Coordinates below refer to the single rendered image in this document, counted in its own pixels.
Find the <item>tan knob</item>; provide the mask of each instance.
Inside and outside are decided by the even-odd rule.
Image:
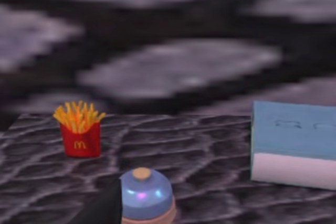
[[[151,170],[145,167],[139,167],[137,169],[134,169],[132,174],[134,178],[144,180],[151,176]]]

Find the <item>bottle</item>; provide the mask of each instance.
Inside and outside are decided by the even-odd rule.
[[[121,177],[122,224],[172,224],[176,216],[169,180],[156,170],[139,167]]]

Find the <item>blue and pink box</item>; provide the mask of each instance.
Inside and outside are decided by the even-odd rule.
[[[336,107],[254,103],[251,179],[336,189]]]

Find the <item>dark textured table surface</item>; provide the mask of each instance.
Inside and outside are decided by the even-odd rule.
[[[335,193],[249,181],[249,117],[110,115],[102,155],[64,156],[57,122],[22,115],[0,141],[0,223],[65,224],[138,166],[172,182],[176,224],[336,223]]]

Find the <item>fast food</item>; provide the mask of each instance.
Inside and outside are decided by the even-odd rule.
[[[106,116],[105,113],[98,115],[99,112],[94,110],[93,103],[88,108],[86,102],[79,101],[76,104],[72,101],[71,103],[66,102],[65,107],[66,110],[62,105],[59,106],[53,116],[67,129],[78,134],[88,131],[95,123],[99,123]]]

